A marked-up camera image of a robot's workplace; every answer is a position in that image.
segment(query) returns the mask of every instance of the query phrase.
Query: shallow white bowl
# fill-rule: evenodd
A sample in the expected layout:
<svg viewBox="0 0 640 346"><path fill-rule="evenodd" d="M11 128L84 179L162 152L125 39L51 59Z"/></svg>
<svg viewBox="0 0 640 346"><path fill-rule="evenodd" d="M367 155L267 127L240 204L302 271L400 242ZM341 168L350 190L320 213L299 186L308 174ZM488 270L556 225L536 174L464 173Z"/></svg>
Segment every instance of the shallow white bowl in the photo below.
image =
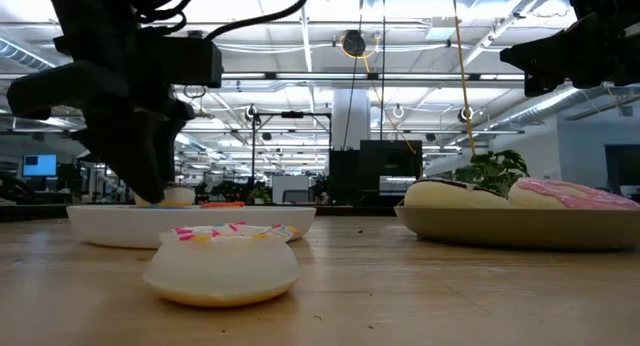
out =
<svg viewBox="0 0 640 346"><path fill-rule="evenodd" d="M304 236L313 223L315 208L243 207L150 209L129 206L69 206L67 213L83 241L116 247L158 248L159 233L176 227L215 226L245 221L252 226L294 226Z"/></svg>

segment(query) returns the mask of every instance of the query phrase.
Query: frosted donut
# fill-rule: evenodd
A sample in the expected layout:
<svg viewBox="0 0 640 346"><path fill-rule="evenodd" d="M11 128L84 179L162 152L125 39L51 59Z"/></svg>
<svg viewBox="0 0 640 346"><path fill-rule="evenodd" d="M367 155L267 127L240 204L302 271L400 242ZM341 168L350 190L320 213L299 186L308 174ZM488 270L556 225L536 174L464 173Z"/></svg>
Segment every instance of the frosted donut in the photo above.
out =
<svg viewBox="0 0 640 346"><path fill-rule="evenodd" d="M428 208L510 208L506 198L477 185L442 179L416 181L404 198L404 205Z"/></svg>
<svg viewBox="0 0 640 346"><path fill-rule="evenodd" d="M145 201L137 194L134 195L136 206L149 207L150 202ZM188 186L180 186L178 184L169 184L164 189L164 200L158 204L160 207L189 207L193 205L196 199L196 192Z"/></svg>
<svg viewBox="0 0 640 346"><path fill-rule="evenodd" d="M511 187L509 200L523 208L640 210L640 204L624 197L558 180L521 178Z"/></svg>
<svg viewBox="0 0 640 346"><path fill-rule="evenodd" d="M288 228L245 236L217 227L188 227L161 234L162 246L144 281L162 298L198 307L234 307L287 292L300 272L285 243Z"/></svg>

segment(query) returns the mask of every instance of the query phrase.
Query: computer monitor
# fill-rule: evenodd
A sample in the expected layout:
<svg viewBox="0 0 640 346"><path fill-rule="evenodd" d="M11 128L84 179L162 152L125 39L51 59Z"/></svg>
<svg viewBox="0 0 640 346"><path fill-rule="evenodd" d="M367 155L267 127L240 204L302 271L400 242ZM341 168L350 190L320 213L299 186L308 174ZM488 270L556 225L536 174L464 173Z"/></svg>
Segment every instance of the computer monitor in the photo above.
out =
<svg viewBox="0 0 640 346"><path fill-rule="evenodd" d="M24 155L22 176L54 177L57 175L57 161L56 155Z"/></svg>

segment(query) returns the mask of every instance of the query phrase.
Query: table surface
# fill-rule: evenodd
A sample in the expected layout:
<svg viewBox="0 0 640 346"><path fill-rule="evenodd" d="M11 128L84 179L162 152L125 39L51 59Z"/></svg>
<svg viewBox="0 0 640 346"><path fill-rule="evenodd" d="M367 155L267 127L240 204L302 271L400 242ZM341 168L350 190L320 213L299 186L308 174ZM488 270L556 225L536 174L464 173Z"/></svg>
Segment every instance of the table surface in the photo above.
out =
<svg viewBox="0 0 640 346"><path fill-rule="evenodd" d="M418 241L394 218L317 218L301 278L251 307L158 299L154 251L87 245L66 220L0 224L3 345L638 345L640 252Z"/></svg>

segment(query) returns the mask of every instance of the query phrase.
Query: sprinkle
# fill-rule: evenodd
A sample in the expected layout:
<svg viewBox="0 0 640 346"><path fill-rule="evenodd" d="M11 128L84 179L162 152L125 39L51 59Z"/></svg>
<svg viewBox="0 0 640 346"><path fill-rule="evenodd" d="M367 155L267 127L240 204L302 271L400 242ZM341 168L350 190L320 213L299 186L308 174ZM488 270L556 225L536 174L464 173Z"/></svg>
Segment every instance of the sprinkle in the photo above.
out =
<svg viewBox="0 0 640 346"><path fill-rule="evenodd" d="M192 241L196 241L196 242L207 242L209 240L211 240L211 236L209 235L198 235L192 238Z"/></svg>

